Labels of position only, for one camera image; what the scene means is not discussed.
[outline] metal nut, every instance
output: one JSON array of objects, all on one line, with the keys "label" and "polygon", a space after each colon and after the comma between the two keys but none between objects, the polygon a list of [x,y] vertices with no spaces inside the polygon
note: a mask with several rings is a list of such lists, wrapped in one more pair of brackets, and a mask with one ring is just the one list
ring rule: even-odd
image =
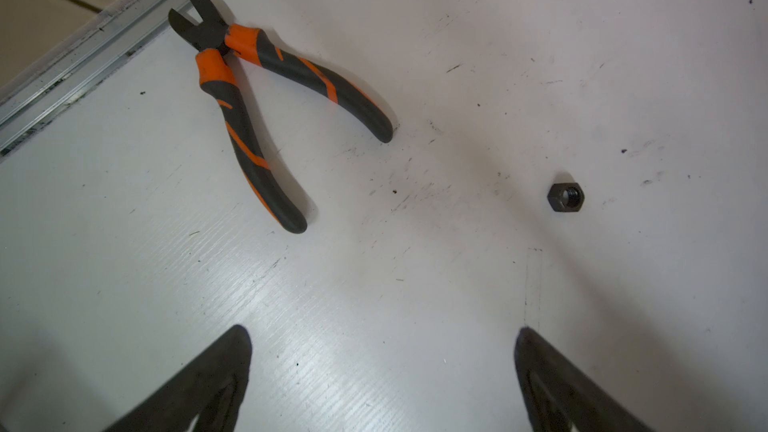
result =
[{"label": "metal nut", "polygon": [[584,204],[584,191],[576,182],[554,184],[547,200],[555,212],[578,212]]}]

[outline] orange and black handle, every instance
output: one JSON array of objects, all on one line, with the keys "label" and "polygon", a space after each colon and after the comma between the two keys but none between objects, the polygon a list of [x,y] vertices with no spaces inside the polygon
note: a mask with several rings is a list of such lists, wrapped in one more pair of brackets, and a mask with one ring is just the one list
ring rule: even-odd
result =
[{"label": "orange and black handle", "polygon": [[380,141],[392,140],[392,123],[363,91],[336,72],[279,49],[262,29],[232,24],[224,43],[239,58],[279,73],[338,103]]},{"label": "orange and black handle", "polygon": [[212,95],[221,106],[235,157],[248,184],[266,210],[285,230],[301,234],[306,230],[306,220],[286,197],[283,189],[277,185],[269,165],[264,160],[232,69],[216,49],[203,50],[197,54],[195,60],[200,71],[200,88]]}]

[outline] orange and black pliers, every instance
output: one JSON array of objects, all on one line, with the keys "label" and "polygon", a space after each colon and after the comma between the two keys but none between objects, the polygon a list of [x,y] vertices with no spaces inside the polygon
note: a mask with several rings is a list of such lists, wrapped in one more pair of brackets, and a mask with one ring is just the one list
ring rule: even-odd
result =
[{"label": "orange and black pliers", "polygon": [[301,234],[306,230],[306,219],[275,182],[224,56],[232,50],[241,59],[323,94],[349,110],[384,143],[392,140],[392,123],[363,91],[336,72],[280,50],[261,29],[228,25],[210,0],[190,2],[200,14],[201,23],[192,24],[173,9],[168,12],[168,22],[199,51],[195,60],[200,71],[200,88],[221,106],[235,157],[248,184],[285,230]]}]

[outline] white tabletop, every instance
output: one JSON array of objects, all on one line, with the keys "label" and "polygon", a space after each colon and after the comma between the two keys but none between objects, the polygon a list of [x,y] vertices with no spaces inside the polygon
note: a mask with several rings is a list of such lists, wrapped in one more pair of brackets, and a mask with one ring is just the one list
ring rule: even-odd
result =
[{"label": "white tabletop", "polygon": [[161,34],[0,164],[12,432],[100,430],[236,323],[238,430],[528,430],[525,323],[651,427],[764,429],[768,0],[215,1],[395,137],[230,58],[291,235]]}]

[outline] pliers head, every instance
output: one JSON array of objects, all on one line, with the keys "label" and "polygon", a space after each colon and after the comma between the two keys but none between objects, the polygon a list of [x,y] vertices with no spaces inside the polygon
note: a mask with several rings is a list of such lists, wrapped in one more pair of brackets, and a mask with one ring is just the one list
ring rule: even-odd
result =
[{"label": "pliers head", "polygon": [[224,22],[210,0],[190,0],[190,2],[203,21],[197,25],[192,24],[186,17],[171,9],[168,11],[168,22],[171,28],[200,52],[206,49],[217,49],[224,56],[230,51],[224,43],[229,24]]}]

